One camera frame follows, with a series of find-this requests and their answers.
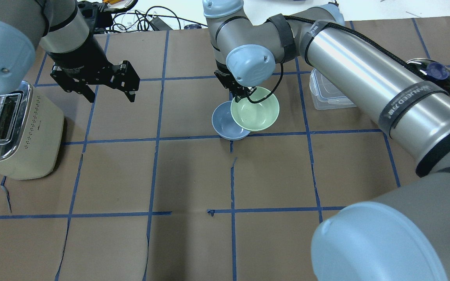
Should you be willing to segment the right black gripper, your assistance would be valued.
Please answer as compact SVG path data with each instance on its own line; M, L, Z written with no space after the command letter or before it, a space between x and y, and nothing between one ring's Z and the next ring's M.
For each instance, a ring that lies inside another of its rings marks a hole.
M228 91L232 94L232 98L236 103L244 98L249 98L257 89L257 87L242 86L227 69L217 69L214 71L214 74L223 87L228 89Z

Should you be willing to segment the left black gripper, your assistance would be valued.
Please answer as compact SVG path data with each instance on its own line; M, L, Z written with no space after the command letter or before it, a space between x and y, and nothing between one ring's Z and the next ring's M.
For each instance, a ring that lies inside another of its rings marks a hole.
M95 92L89 85L105 85L125 93L134 103L140 78L127 60L118 65L108 61L95 37L87 37L77 49L68 53L50 53L55 66L50 76L64 91L75 91L90 103L95 102Z

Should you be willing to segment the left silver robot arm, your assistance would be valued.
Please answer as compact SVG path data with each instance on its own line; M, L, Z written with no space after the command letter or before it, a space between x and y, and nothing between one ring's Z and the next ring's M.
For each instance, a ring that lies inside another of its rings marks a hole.
M122 91L133 103L139 75L129 61L111 63L76 0L0 0L0 94L17 89L40 46L54 61L50 76L90 103L90 85Z

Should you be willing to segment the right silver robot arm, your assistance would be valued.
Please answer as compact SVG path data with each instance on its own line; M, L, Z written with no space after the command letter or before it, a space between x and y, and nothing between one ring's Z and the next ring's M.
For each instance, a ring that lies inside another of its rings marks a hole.
M415 160L415 182L346 206L316 228L317 280L450 281L450 73L436 78L347 28L334 2L260 25L242 0L202 7L236 126L261 131L277 120L275 90L260 85L299 57Z

